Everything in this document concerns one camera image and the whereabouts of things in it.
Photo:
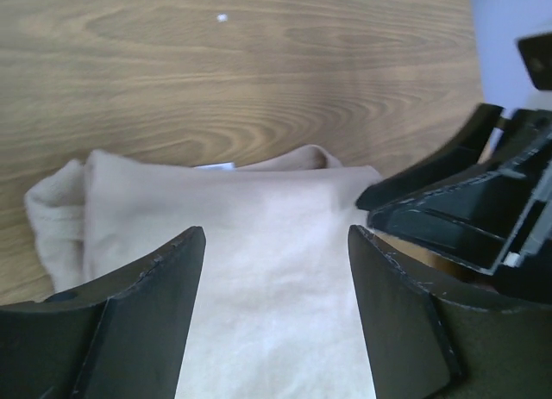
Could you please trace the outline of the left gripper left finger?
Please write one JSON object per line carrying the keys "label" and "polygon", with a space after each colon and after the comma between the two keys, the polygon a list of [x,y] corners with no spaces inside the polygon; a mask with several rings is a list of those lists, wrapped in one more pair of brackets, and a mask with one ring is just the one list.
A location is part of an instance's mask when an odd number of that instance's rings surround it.
{"label": "left gripper left finger", "polygon": [[2,397],[174,397],[204,249],[189,228],[43,302],[2,306]]}

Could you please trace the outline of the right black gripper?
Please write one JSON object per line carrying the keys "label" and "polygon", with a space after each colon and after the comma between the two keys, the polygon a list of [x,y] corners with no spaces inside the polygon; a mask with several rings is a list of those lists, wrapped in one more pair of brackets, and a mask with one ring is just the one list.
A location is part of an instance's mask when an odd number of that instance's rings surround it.
{"label": "right black gripper", "polygon": [[440,149],[356,201],[379,232],[492,277],[496,290],[551,298],[551,114],[518,110],[479,163],[503,108],[481,103]]}

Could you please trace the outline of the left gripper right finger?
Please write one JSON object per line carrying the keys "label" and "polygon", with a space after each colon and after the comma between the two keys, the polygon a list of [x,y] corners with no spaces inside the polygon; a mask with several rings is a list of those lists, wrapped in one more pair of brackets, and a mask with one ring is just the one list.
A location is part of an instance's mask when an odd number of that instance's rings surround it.
{"label": "left gripper right finger", "polygon": [[360,226],[348,253],[377,397],[550,397],[547,303],[464,283]]}

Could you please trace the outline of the beige t shirt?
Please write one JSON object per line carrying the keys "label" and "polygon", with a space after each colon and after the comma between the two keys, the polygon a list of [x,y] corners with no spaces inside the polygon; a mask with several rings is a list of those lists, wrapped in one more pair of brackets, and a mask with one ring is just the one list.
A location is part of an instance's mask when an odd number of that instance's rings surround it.
{"label": "beige t shirt", "polygon": [[356,200],[379,181],[318,146],[229,171],[95,151],[24,202],[57,291],[204,230],[177,397],[372,398],[348,230],[365,221]]}

